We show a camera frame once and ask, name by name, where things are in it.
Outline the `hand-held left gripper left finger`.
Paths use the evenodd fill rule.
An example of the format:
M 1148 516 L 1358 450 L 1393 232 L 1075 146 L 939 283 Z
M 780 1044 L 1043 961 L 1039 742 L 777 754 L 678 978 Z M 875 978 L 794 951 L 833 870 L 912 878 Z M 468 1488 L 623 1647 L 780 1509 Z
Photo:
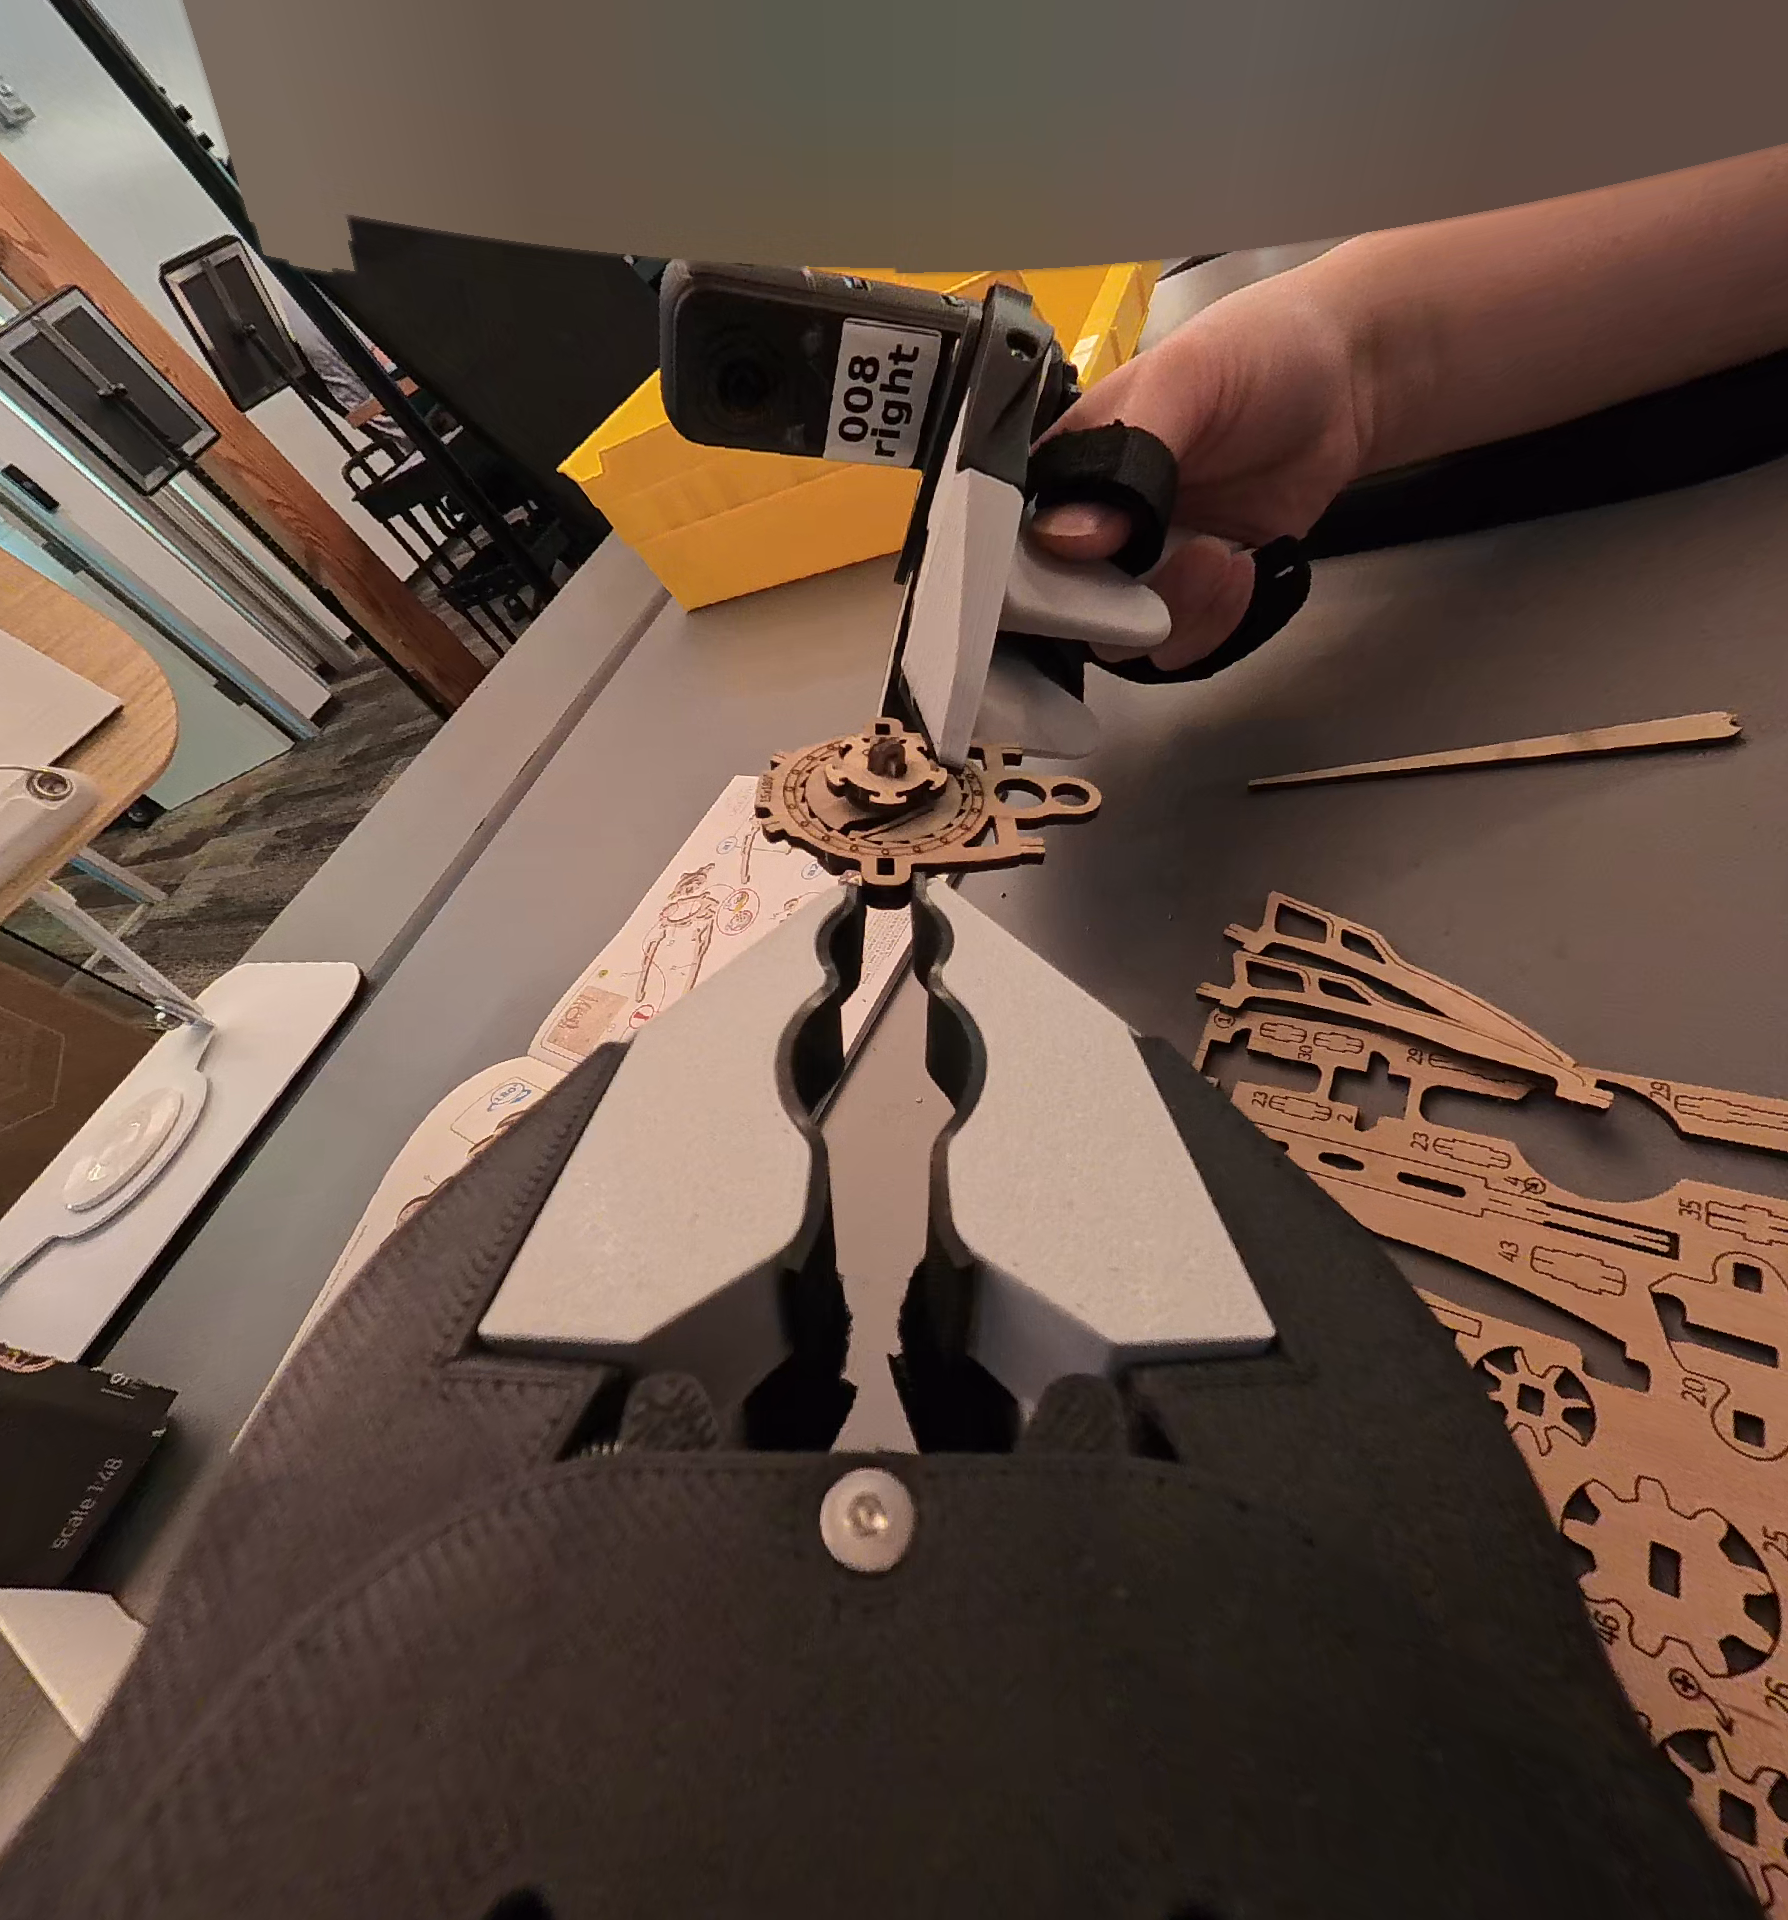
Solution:
M 660 1015 L 478 1323 L 497 1352 L 678 1372 L 742 1405 L 791 1352 L 780 1284 L 827 1220 L 861 892 L 836 884 Z

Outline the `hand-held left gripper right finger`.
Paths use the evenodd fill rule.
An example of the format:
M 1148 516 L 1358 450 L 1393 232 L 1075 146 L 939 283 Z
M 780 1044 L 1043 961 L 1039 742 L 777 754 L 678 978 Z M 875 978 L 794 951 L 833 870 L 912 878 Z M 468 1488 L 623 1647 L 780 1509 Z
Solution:
M 933 1222 L 968 1350 L 1023 1405 L 1070 1374 L 1258 1358 L 1274 1322 L 1134 1032 L 941 882 L 915 888 L 930 1074 L 956 1102 Z

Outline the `round wooden model assembly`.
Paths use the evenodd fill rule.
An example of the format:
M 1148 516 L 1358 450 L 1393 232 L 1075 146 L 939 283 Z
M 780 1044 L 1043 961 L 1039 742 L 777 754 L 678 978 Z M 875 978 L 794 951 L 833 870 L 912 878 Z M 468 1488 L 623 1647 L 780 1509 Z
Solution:
M 1094 820 L 1098 805 L 1096 784 L 1036 777 L 1013 746 L 981 742 L 964 766 L 946 766 L 925 733 L 884 716 L 864 733 L 777 754 L 754 787 L 765 837 L 882 892 L 925 874 L 1043 860 L 1043 826 Z

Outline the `person's right forearm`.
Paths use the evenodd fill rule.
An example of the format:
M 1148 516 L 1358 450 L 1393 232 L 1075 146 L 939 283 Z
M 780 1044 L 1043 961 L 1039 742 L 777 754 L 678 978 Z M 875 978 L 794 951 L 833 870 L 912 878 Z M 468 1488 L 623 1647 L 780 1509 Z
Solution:
M 1354 477 L 1788 350 L 1788 145 L 1324 256 L 1354 340 Z

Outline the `laser-cut wooden parts sheet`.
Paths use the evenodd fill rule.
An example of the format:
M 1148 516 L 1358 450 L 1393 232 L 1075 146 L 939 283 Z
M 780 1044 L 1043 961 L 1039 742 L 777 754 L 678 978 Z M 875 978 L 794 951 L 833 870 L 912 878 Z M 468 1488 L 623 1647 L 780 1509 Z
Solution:
M 1636 1096 L 1683 1144 L 1788 1162 L 1788 1102 L 1582 1068 L 1381 933 L 1282 892 L 1229 926 L 1193 1064 L 1298 1068 L 1234 1102 L 1364 1229 L 1567 1316 L 1422 1298 L 1522 1447 L 1644 1730 L 1761 1909 L 1788 1918 L 1788 1200 L 1678 1179 L 1590 1200 L 1513 1105 Z

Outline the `dark model kit box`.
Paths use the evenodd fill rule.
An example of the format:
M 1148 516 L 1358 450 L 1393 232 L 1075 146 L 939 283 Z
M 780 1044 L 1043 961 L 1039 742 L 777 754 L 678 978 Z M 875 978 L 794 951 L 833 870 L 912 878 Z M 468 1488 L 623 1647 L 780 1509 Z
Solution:
M 60 1589 L 156 1452 L 171 1389 L 0 1345 L 0 1589 Z

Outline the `person's right hand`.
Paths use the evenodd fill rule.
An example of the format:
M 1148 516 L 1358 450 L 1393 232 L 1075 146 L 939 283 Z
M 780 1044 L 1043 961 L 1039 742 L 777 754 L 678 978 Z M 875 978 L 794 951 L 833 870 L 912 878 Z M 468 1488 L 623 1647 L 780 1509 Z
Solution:
M 1212 305 L 1063 418 L 1053 435 L 1130 425 L 1178 461 L 1182 542 L 1148 577 L 1168 642 L 1151 657 L 1098 651 L 1105 664 L 1182 674 L 1240 630 L 1250 554 L 1305 535 L 1406 425 L 1406 346 L 1382 245 L 1361 238 Z

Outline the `yellow plastic bin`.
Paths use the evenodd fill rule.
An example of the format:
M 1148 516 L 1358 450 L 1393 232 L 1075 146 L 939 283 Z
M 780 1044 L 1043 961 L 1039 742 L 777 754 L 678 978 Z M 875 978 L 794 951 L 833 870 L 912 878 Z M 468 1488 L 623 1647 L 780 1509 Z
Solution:
M 1160 262 L 1116 262 L 1067 270 L 974 270 L 919 274 L 884 267 L 833 267 L 836 276 L 875 280 L 898 287 L 930 291 L 968 308 L 981 308 L 995 284 L 1013 287 L 1033 301 L 1075 370 L 1088 391 L 1098 378 L 1124 367 L 1143 336 Z
M 898 554 L 920 477 L 687 443 L 647 376 L 566 460 L 573 480 L 687 609 Z

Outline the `paper instruction booklet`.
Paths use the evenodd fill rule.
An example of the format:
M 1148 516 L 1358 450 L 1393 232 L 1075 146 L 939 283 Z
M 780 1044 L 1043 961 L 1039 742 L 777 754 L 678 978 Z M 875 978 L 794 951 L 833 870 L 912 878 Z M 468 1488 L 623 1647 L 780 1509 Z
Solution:
M 308 1312 L 288 1358 L 297 1358 L 321 1316 L 388 1237 L 415 1220 L 477 1154 L 501 1140 L 566 1081 L 578 1078 L 585 1093 L 602 1099 L 626 1048 L 646 1025 L 751 951 L 777 925 L 830 888 L 836 882 L 823 874 L 812 853 L 764 837 L 754 822 L 754 781 L 732 781 L 643 898 L 643 906 L 553 1009 L 529 1053 L 474 1077 L 412 1136 L 359 1222 L 318 1303 Z M 860 985 L 839 1009 L 846 1058 L 880 1015 L 910 946 L 901 919 L 892 912 L 868 911 L 861 926 Z M 791 1337 L 788 1358 L 742 1405 L 708 1399 L 723 1430 L 739 1433 L 751 1447 L 825 1447 L 853 1402 L 853 1389 L 839 1374 L 849 1352 L 849 1309 L 833 1264 L 830 1205 L 827 1170 L 827 1220 L 805 1267 L 785 1272 L 780 1284 Z M 611 1364 L 598 1365 L 618 1369 L 632 1381 L 647 1376 Z

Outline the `white flat stand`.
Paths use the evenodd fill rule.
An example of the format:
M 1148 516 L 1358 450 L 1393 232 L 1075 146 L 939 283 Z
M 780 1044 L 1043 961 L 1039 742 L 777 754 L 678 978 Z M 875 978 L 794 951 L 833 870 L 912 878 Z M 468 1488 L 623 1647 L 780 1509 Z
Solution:
M 349 963 L 208 985 L 0 1220 L 0 1344 L 78 1360 L 360 988 Z

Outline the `thin wooden stick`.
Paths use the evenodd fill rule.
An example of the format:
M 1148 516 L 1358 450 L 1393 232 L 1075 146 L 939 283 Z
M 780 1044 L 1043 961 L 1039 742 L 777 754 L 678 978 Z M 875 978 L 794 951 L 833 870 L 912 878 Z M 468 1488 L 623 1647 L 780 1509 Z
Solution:
M 1422 777 L 1441 771 L 1471 771 L 1496 764 L 1550 764 L 1629 753 L 1675 753 L 1683 746 L 1717 746 L 1741 739 L 1743 726 L 1733 711 L 1629 720 L 1599 730 L 1552 733 L 1513 739 L 1486 746 L 1422 753 L 1409 757 L 1381 757 L 1365 764 L 1337 764 L 1317 771 L 1291 771 L 1248 781 L 1248 791 L 1312 789 L 1348 781 Z

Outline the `black chair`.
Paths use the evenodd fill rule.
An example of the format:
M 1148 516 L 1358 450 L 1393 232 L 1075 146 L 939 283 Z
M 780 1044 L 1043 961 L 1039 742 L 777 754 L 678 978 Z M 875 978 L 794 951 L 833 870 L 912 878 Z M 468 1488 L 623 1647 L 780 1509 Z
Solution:
M 457 469 L 406 438 L 378 398 L 363 398 L 333 435 L 345 480 L 409 554 L 409 585 L 433 604 L 474 647 L 501 657 L 568 577 L 578 554 L 563 519 L 533 483 L 474 428 L 402 378 L 409 408 Z

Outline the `round wooden table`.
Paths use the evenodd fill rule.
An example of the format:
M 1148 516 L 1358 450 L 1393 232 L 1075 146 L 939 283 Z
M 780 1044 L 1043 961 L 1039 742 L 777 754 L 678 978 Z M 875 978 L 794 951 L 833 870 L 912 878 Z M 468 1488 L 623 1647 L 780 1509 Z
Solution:
M 52 842 L 0 888 L 2 925 L 162 781 L 178 750 L 178 698 L 156 657 L 132 633 L 7 550 L 0 630 L 122 702 L 122 711 L 66 757 L 67 771 L 93 781 L 100 805 L 81 822 L 57 829 Z

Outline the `white paper sheet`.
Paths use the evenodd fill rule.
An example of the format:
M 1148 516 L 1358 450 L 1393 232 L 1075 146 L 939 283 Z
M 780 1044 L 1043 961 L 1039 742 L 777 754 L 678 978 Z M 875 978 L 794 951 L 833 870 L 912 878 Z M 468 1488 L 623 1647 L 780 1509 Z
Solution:
M 66 757 L 122 706 L 116 697 L 0 630 L 0 839 L 81 822 L 100 801 Z

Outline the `wooden wall panel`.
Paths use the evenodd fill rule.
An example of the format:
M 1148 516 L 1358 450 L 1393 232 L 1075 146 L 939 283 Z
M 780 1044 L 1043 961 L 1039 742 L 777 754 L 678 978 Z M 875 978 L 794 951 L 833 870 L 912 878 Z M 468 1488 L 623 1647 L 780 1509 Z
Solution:
M 308 584 L 333 601 L 360 636 L 437 712 L 463 706 L 488 668 L 378 559 L 356 526 L 308 483 L 211 376 L 169 336 L 91 245 L 36 195 L 0 150 L 0 276 L 29 301 L 76 287 L 218 428 L 200 470 Z

